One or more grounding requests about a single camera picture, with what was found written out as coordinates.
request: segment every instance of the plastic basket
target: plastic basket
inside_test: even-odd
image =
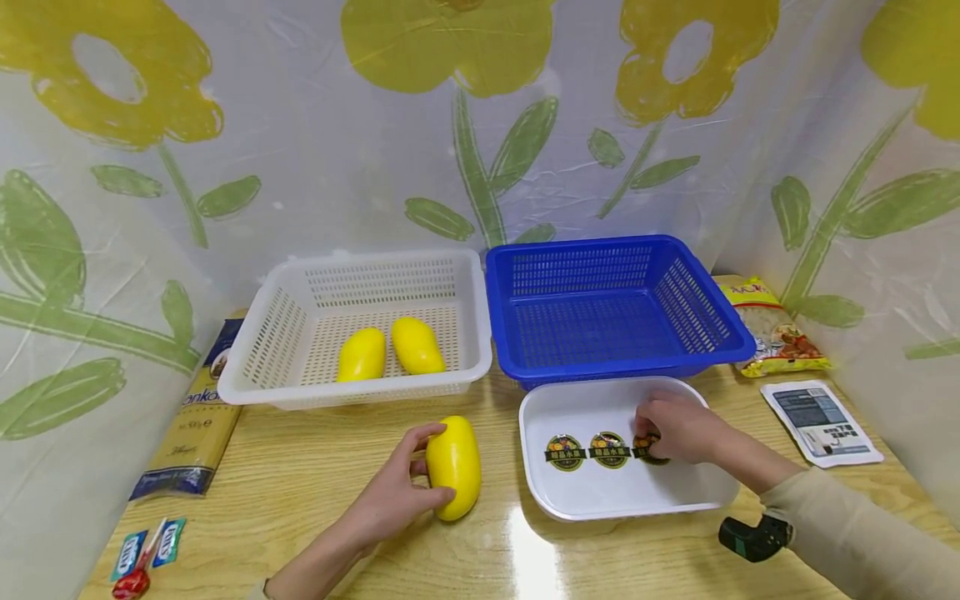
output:
[[[406,374],[393,322],[429,324],[447,371]],[[387,335],[384,376],[336,382],[340,346],[357,329]],[[490,315],[479,255],[471,250],[294,260],[273,269],[230,349],[218,391],[231,404],[300,410],[464,393],[490,369]]]
[[[500,367],[527,390],[688,377],[756,350],[707,270],[668,235],[494,248],[487,296]]]

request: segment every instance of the yellow mango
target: yellow mango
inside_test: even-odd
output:
[[[470,421],[447,417],[440,421],[446,431],[426,444],[426,468],[430,485],[456,490],[453,501],[437,509],[437,518],[455,521],[469,513],[480,495],[480,449]]]
[[[437,346],[437,336],[430,325],[413,317],[394,321],[391,329],[396,358],[408,373],[423,375],[446,371],[444,357]]]
[[[376,327],[360,329],[340,347],[337,381],[363,381],[383,376],[387,337]]]

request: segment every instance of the yellow package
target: yellow package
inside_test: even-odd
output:
[[[720,289],[756,342],[753,358],[736,365],[744,375],[832,369],[829,359],[806,339],[759,277]]]
[[[217,393],[217,380],[227,364],[247,311],[224,321],[217,341],[183,399],[160,448],[133,488],[130,500],[161,494],[203,496],[220,466],[240,406],[226,404]]]

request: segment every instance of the hand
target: hand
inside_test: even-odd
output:
[[[716,448],[736,430],[696,399],[655,390],[636,408],[634,433],[653,428],[660,441],[650,446],[656,458],[676,458],[694,465],[715,463]]]
[[[352,532],[361,547],[369,547],[400,533],[417,517],[449,504],[452,488],[426,488],[414,484],[414,475],[427,475],[426,461],[414,459],[426,449],[430,436],[443,433],[446,425],[430,423],[407,431],[393,454],[373,476],[338,525]]]

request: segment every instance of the instruction card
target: instruction card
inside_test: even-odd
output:
[[[760,391],[809,463],[828,468],[883,461],[826,382],[774,383]]]

